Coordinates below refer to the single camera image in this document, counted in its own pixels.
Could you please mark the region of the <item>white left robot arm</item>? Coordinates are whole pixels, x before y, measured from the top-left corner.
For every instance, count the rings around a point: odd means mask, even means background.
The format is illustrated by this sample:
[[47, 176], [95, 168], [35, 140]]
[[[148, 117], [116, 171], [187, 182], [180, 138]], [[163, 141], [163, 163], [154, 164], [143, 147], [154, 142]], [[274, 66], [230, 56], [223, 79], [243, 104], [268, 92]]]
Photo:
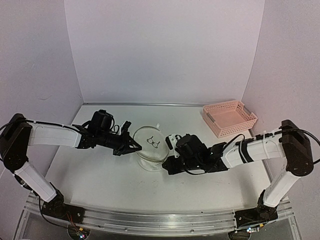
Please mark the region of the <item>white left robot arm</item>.
[[29, 158], [33, 146], [69, 147], [88, 150], [104, 147], [112, 150], [114, 156], [128, 155], [142, 150], [129, 132], [130, 121], [121, 125], [106, 110], [93, 113], [83, 124], [31, 120], [16, 113], [0, 128], [0, 160], [4, 167], [20, 181], [21, 185], [47, 202], [48, 211], [57, 219], [67, 214], [67, 207], [60, 201], [63, 196]]

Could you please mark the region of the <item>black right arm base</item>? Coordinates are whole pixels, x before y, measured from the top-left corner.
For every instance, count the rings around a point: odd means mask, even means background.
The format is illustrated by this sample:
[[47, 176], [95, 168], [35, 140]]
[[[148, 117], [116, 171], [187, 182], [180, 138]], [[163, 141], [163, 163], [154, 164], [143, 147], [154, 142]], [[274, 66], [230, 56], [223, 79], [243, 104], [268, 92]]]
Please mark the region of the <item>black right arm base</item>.
[[278, 205], [275, 207], [265, 205], [263, 200], [264, 195], [265, 190], [260, 194], [256, 207], [235, 211], [234, 218], [237, 230], [256, 227], [260, 224], [266, 224], [278, 218]]

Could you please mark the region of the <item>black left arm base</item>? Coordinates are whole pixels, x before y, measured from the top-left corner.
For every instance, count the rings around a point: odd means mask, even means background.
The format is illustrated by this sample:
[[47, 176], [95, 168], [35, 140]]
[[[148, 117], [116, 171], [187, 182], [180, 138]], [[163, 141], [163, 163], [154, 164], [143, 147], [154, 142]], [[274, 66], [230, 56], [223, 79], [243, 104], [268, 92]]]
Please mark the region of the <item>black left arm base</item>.
[[40, 205], [40, 212], [45, 216], [55, 219], [81, 224], [84, 219], [85, 209], [80, 206], [65, 203], [62, 193], [53, 185], [52, 187], [56, 195], [52, 200], [43, 201]]

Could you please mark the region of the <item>white mesh laundry bag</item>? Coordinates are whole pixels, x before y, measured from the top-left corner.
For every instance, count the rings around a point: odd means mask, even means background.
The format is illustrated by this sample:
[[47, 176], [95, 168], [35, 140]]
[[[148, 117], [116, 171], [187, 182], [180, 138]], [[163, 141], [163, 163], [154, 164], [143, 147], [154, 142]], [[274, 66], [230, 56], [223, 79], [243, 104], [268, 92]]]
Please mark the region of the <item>white mesh laundry bag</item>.
[[140, 167], [149, 172], [161, 171], [170, 152], [162, 132], [155, 126], [146, 125], [134, 132], [133, 139], [141, 146], [136, 152]]

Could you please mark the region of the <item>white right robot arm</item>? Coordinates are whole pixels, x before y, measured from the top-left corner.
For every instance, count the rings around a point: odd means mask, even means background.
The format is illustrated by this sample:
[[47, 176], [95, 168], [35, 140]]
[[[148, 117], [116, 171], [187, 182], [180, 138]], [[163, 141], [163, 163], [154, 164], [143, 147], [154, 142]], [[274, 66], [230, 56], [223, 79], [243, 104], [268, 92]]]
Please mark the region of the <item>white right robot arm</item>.
[[279, 128], [246, 138], [238, 134], [228, 142], [206, 146], [195, 134], [169, 135], [165, 141], [173, 152], [162, 164], [169, 175], [186, 172], [201, 175], [228, 171], [262, 161], [271, 174], [262, 193], [262, 203], [252, 209], [252, 218], [262, 222], [302, 177], [309, 175], [314, 160], [311, 140], [319, 139], [307, 130], [284, 120]]

